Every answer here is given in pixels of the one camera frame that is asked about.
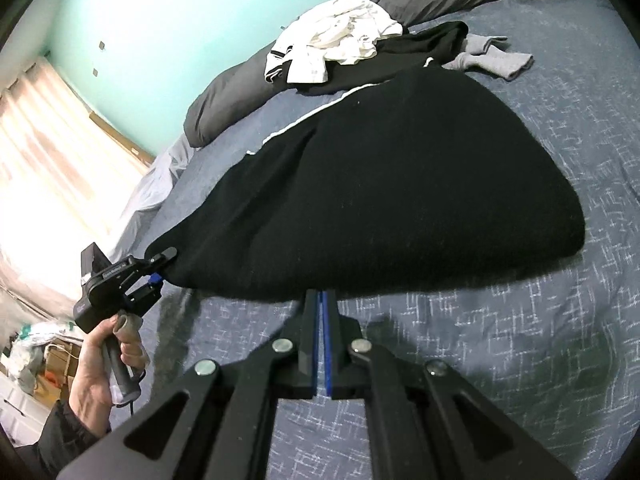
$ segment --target black sleeve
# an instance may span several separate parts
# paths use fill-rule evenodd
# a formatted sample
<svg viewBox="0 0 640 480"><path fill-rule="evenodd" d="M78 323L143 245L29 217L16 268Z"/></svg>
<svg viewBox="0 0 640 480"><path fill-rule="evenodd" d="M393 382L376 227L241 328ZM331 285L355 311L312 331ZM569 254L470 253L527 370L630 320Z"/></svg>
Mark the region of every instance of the black sleeve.
<svg viewBox="0 0 640 480"><path fill-rule="evenodd" d="M16 451L36 479L52 480L96 442L98 438L80 422L68 402L58 401L49 413L39 441Z"/></svg>

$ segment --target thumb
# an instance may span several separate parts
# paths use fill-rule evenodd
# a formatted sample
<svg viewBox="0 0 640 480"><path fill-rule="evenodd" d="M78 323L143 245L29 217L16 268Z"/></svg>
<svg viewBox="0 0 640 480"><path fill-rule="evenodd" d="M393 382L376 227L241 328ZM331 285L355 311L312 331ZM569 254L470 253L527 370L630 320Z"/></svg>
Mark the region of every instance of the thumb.
<svg viewBox="0 0 640 480"><path fill-rule="evenodd" d="M103 319L96 327L89 332L84 338L83 346L95 346L100 348L104 340L113 334L113 328L118 320L118 314L111 316L109 319Z"/></svg>

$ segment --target white shirt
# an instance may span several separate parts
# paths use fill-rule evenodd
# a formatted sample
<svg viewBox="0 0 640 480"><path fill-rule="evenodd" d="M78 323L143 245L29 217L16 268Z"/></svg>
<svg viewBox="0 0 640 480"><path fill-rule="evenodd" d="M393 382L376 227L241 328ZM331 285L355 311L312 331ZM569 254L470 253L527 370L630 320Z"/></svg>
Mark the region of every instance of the white shirt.
<svg viewBox="0 0 640 480"><path fill-rule="evenodd" d="M287 82L324 83L324 62L356 64L376 55L376 41L402 34L402 25L370 0L329 0L287 27L270 53L264 78L273 82L291 60Z"/></svg>

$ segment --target black handle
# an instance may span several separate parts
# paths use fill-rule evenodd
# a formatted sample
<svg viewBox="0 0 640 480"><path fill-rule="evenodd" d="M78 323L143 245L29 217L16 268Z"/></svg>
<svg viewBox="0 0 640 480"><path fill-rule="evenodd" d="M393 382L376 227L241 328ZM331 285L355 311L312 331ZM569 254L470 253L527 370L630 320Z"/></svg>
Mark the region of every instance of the black handle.
<svg viewBox="0 0 640 480"><path fill-rule="evenodd" d="M129 368L120 358L120 342L114 335L108 336L104 341L111 371L115 377L118 389L122 393L122 400L114 402L116 406L123 406L133 402L140 396L140 384L137 377L129 373Z"/></svg>

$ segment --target triangular cutout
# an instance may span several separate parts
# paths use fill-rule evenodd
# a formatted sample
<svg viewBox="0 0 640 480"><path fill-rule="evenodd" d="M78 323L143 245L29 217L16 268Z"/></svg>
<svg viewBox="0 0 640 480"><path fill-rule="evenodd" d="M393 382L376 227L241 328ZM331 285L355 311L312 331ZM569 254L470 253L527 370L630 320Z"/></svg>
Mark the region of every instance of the triangular cutout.
<svg viewBox="0 0 640 480"><path fill-rule="evenodd" d="M162 405L145 422L128 434L124 445L142 453L150 460L158 460L166 447L182 410L189 400L185 392L179 392Z"/></svg>
<svg viewBox="0 0 640 480"><path fill-rule="evenodd" d="M456 395L453 401L473 443L478 460L488 462L513 449L513 440L489 417L478 410L465 396Z"/></svg>

